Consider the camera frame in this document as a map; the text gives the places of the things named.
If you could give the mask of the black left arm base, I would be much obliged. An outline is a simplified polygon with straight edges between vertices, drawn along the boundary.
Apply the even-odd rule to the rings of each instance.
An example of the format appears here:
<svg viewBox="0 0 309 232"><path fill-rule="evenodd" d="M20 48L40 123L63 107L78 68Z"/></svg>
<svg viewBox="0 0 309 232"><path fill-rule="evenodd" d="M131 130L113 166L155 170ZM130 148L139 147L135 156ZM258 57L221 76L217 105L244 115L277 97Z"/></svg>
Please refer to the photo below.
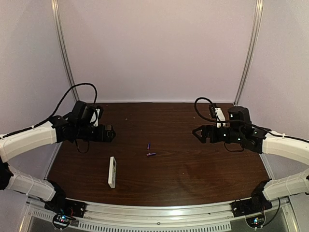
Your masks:
<svg viewBox="0 0 309 232"><path fill-rule="evenodd" d="M78 217L83 218L85 209L86 209L86 203L75 201L75 200L69 200L65 199L63 203L60 204L60 206L57 206L55 202L45 202L44 208L47 210L50 210L57 214L64 214L69 217Z"/></svg>

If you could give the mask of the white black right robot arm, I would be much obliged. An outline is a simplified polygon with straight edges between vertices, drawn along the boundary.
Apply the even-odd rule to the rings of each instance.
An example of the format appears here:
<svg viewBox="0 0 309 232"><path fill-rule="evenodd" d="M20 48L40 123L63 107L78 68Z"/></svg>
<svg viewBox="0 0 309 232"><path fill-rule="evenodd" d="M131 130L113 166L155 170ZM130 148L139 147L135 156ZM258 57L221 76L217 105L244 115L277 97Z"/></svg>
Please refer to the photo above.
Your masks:
<svg viewBox="0 0 309 232"><path fill-rule="evenodd" d="M226 120L220 108L210 106L212 118L208 125L192 131L201 142L212 144L239 144L243 150L258 154L276 155L295 160L305 165L309 163L309 142L271 129L252 124L249 110L242 106L228 109ZM309 171L290 175L278 180L262 181L252 192L251 198L259 202L269 202L276 198L309 192Z"/></svg>

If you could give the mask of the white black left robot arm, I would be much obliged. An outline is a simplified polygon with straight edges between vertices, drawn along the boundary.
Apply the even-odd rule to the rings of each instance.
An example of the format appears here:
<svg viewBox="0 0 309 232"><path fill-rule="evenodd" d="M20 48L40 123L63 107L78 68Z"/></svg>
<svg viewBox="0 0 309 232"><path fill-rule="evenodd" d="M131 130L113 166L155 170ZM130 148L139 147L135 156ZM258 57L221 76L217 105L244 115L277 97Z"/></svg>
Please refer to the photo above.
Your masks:
<svg viewBox="0 0 309 232"><path fill-rule="evenodd" d="M64 116L50 116L43 123L11 132L0 137L0 188L9 189L51 202L64 198L65 193L56 183L25 174L11 165L9 160L44 145L63 141L110 143L116 136L111 125L99 123L103 108L78 101Z"/></svg>

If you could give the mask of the white remote control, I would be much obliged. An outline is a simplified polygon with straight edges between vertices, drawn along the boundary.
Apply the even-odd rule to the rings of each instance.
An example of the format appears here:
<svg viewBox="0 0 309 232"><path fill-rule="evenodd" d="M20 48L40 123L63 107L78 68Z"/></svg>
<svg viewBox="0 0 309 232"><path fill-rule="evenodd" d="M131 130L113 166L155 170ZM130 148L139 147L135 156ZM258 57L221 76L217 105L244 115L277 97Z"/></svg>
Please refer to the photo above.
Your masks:
<svg viewBox="0 0 309 232"><path fill-rule="evenodd" d="M112 189L114 189L116 186L116 169L117 169L116 159L114 156L111 156L109 162L108 184Z"/></svg>

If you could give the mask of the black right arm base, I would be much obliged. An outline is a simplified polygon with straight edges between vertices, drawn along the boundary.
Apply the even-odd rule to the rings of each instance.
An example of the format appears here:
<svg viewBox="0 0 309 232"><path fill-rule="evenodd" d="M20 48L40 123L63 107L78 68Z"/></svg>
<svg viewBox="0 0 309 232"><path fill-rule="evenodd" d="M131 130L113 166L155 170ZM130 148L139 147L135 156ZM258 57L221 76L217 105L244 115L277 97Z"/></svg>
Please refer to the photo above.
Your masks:
<svg viewBox="0 0 309 232"><path fill-rule="evenodd" d="M233 216L236 218L271 209L272 203L264 198L259 198L255 196L253 198L248 198L244 200L236 199L230 204L230 206Z"/></svg>

